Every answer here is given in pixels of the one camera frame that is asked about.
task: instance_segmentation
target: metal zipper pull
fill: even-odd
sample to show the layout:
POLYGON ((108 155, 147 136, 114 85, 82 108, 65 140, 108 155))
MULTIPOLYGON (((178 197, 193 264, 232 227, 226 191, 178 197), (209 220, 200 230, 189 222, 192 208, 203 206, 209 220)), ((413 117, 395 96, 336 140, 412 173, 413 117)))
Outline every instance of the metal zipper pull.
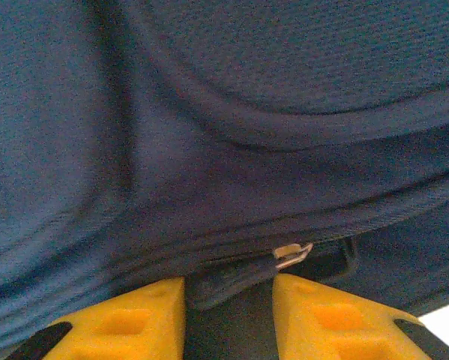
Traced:
POLYGON ((252 285, 272 279, 280 270, 306 259, 313 244, 289 244, 268 255, 208 268, 186 277, 186 300, 189 308, 212 308, 252 285))

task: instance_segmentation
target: yellow plastic piece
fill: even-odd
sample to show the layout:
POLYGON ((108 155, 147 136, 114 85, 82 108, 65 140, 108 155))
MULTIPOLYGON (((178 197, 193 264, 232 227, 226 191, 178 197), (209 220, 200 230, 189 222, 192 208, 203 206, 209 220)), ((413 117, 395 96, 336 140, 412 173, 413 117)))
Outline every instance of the yellow plastic piece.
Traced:
POLYGON ((72 330, 46 360, 177 360, 184 348, 184 279, 162 280, 64 316, 72 330))
POLYGON ((430 359, 394 325, 417 318, 300 277, 276 277, 273 312, 280 360, 430 359))

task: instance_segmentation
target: zipper pull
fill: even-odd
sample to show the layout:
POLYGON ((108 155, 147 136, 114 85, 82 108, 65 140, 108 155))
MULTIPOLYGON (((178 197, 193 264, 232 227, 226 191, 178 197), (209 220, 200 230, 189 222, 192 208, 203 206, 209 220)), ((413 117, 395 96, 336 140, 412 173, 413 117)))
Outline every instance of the zipper pull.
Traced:
POLYGON ((313 244, 290 244, 272 254, 211 268, 186 277, 186 301, 192 309, 206 310, 252 285, 272 279, 280 270, 305 260, 313 244))

